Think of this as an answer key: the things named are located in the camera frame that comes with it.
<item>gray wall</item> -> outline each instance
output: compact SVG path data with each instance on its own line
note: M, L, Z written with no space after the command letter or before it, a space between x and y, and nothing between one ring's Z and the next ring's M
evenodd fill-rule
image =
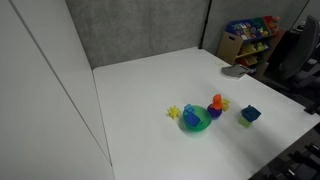
M92 68L197 46L209 0L66 0ZM308 0L213 0L204 48L228 21L280 16L290 28Z
M313 16L318 21L320 20L320 1L319 0L310 0L301 15L299 16L298 20L294 24L294 28L296 28L300 24L304 24L307 20L308 15Z

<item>blue block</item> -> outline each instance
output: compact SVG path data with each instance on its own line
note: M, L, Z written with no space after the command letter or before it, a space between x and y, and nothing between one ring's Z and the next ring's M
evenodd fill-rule
M185 121L193 127L196 127L200 123L200 119L193 113L188 113L188 115L185 118Z
M187 105L184 107L184 110L187 111L188 113L194 113L194 108L192 107L191 104L187 104Z
M261 112L259 112L253 106L248 106L241 111L242 116L249 122L253 122L259 118Z

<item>purple toy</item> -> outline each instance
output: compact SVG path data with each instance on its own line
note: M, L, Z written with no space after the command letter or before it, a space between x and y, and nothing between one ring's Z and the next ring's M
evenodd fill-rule
M214 108L210 107L211 105L208 106L207 111L210 113L212 118L218 118L222 114L222 109L215 110Z

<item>white tabletop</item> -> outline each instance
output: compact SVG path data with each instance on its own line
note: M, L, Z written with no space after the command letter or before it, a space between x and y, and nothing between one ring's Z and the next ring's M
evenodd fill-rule
M249 76L222 76L226 65L190 48L94 70L116 180L248 179L319 122ZM166 116L173 105L206 108L218 93L230 109L203 132ZM262 115L245 129L249 104Z

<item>wooden shelf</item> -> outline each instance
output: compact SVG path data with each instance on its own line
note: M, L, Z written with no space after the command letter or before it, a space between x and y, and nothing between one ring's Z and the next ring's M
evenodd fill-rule
M252 39L242 39L243 40L243 43L244 44L248 44L248 43L251 43L251 42L254 42L254 41L259 41L261 39L266 39L266 38L269 38L269 37L274 37L274 36L277 36L278 34L271 34L271 35L268 35L268 36L261 36L261 37L257 37L257 38L252 38Z
M253 65L257 65L257 64L260 64L260 63L263 63L263 62L266 62L265 60L260 60L260 61L257 61L256 63L254 63L254 64L251 64L250 66L253 66Z
M246 53L246 54L241 54L241 55L238 55L236 56L236 59L239 59L239 58L242 58L242 57L246 57L246 56L249 56L249 55L253 55L253 54L256 54L256 53L259 53L259 52L263 52L263 51L266 51L268 50L269 48L266 48L266 49L263 49L263 50L260 50L260 51L255 51L255 52L250 52L250 53Z

